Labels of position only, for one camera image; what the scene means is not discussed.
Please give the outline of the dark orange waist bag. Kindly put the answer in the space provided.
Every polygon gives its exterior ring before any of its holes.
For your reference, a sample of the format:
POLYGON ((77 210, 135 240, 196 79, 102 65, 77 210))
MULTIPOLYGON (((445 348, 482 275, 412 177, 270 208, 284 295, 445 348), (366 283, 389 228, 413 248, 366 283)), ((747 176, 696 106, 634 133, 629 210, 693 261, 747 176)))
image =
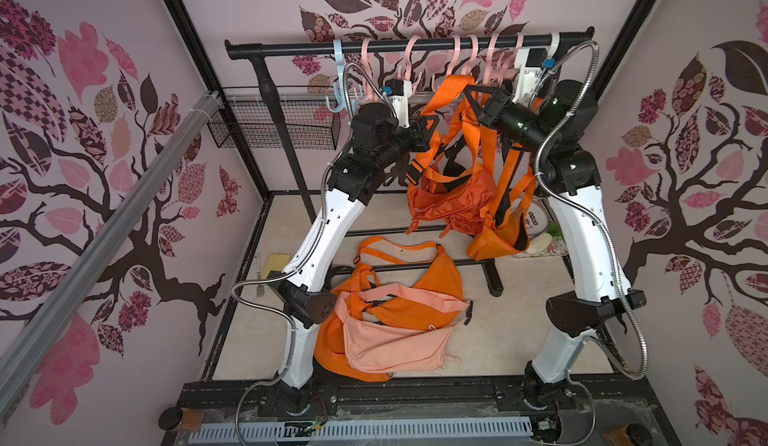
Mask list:
POLYGON ((471 76, 448 77, 421 112, 427 121, 429 143, 428 150, 416 154, 405 172, 409 234, 424 222, 438 221, 445 223, 441 236, 451 231, 475 236, 483 229, 485 213, 497 189, 493 167, 479 159, 483 142, 493 135, 478 125, 464 96, 465 88, 474 84, 471 76), (442 134, 431 117, 456 99, 460 104, 448 132, 442 134))

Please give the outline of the bright orange sling bag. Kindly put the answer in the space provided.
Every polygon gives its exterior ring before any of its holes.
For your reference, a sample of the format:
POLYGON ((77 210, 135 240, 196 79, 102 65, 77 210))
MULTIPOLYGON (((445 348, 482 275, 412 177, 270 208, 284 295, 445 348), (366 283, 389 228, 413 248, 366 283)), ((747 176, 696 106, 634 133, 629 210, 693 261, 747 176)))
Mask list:
POLYGON ((496 197, 482 210, 482 229, 466 250, 467 256, 476 261, 517 255, 529 246, 524 221, 537 181, 531 172, 517 183, 512 180, 521 165, 523 153, 536 146, 521 146, 499 132, 497 135, 502 144, 504 163, 496 197))

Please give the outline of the peach pink bag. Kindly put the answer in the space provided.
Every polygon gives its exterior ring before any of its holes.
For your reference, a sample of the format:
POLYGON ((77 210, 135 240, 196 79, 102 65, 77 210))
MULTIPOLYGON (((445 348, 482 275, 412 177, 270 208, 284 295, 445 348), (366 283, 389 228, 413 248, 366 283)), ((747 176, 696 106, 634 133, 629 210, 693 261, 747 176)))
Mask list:
MULTIPOLYGON (((381 286, 357 292, 356 296, 374 299, 390 292, 381 286)), ((348 293, 340 295, 335 311, 344 322, 344 342, 353 368, 367 373, 434 371, 443 369, 448 362, 461 361, 447 353, 456 327, 454 323, 431 331, 417 331, 348 319, 340 308, 341 300, 348 296, 348 293)))

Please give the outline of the black crossbody bag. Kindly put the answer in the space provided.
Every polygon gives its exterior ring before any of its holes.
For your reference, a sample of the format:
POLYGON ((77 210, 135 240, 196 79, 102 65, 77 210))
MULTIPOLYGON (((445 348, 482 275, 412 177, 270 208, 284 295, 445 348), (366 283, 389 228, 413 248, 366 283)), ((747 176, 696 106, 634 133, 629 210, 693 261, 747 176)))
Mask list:
MULTIPOLYGON (((455 141, 453 145, 449 147, 450 152, 450 162, 451 164, 447 166, 444 165, 443 169, 447 169, 450 173, 460 173, 462 170, 468 168, 469 166, 464 166, 461 163, 457 161, 457 156, 461 152, 467 151, 466 145, 462 139, 455 141)), ((496 186, 498 184, 499 178, 501 176, 501 172, 503 169, 503 163, 504 160, 502 158, 502 144, 500 143, 500 137, 497 135, 497 141, 496 141, 496 169, 494 173, 494 178, 496 181, 496 186)))

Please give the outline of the dark orange strapped bag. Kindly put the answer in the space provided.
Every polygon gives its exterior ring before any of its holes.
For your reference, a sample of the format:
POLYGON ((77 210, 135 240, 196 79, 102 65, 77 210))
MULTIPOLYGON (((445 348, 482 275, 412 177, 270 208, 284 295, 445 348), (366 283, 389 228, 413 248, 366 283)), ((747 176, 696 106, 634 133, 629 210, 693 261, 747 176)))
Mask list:
POLYGON ((496 141, 497 133, 479 125, 469 106, 459 106, 449 133, 435 133, 430 149, 417 154, 407 169, 409 234, 421 223, 434 221, 445 223, 443 236, 457 231, 474 237, 481 232, 487 208, 497 197, 496 141), (448 144, 460 139, 470 153, 470 166, 460 173, 439 170, 441 161, 451 164, 448 144))

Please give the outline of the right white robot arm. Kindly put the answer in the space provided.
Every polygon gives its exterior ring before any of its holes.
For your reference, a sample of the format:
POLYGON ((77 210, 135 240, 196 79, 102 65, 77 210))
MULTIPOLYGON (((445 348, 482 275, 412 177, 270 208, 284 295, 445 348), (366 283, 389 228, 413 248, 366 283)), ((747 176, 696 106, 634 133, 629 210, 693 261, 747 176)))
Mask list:
POLYGON ((587 342, 595 343, 627 378, 644 378, 649 348, 634 311, 647 300, 619 263, 605 223, 598 167, 579 144, 599 110, 593 92, 583 83, 565 80, 536 111, 515 103, 501 88, 468 86, 464 95, 480 125, 530 153, 535 181, 560 226, 571 261, 574 289, 546 302, 551 326, 540 351, 526 365, 525 401, 541 409, 565 390, 570 369, 587 342), (635 370, 596 335, 607 320, 621 315, 639 342, 635 370))

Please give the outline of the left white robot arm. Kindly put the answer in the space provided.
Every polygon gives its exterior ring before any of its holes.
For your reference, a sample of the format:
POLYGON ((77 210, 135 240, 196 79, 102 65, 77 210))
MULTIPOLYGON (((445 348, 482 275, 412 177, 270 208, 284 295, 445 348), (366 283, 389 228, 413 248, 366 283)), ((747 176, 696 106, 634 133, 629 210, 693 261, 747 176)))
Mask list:
POLYGON ((322 176, 321 209, 278 282, 275 291, 288 318, 287 351, 275 386, 291 412, 310 401, 313 358, 320 325, 336 302, 324 288, 343 239, 386 180, 386 170, 413 153, 430 149, 438 117, 412 117, 402 126, 382 103, 361 106, 351 121, 351 138, 322 176))

